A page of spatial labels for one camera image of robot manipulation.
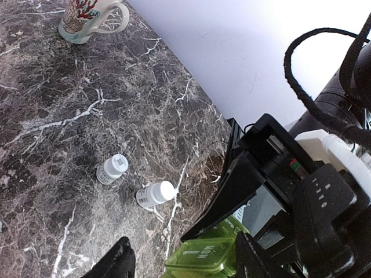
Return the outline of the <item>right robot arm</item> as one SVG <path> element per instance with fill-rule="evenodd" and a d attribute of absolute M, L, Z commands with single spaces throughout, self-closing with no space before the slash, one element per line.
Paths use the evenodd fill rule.
<path fill-rule="evenodd" d="M 188 275 L 370 276 L 370 21 L 337 72 L 311 98 L 284 56 L 285 78 L 306 112 L 286 130 L 269 114 L 231 132 L 216 196 L 175 253 Z"/>

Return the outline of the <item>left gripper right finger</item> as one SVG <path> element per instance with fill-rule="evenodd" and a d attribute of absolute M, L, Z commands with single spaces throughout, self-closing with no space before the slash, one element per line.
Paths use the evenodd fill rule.
<path fill-rule="evenodd" d="M 262 231 L 254 239 L 249 233 L 238 232 L 235 241 L 236 277 L 301 277 L 293 231 L 279 231 L 283 239 L 260 245 L 276 232 Z"/>

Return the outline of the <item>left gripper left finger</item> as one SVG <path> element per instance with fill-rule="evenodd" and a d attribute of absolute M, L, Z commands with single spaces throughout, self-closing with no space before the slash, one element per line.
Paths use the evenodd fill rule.
<path fill-rule="evenodd" d="M 136 256 L 128 237 L 121 237 L 82 278 L 134 278 Z"/>

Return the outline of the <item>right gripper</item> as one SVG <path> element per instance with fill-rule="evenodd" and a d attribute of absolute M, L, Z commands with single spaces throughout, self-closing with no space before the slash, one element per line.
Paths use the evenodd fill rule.
<path fill-rule="evenodd" d="M 271 115 L 239 140 L 239 154 L 210 205 L 181 241 L 216 226 L 265 186 L 283 210 L 262 231 L 293 231 L 299 263 L 309 277 L 370 276 L 370 172 L 334 137 L 302 147 Z"/>

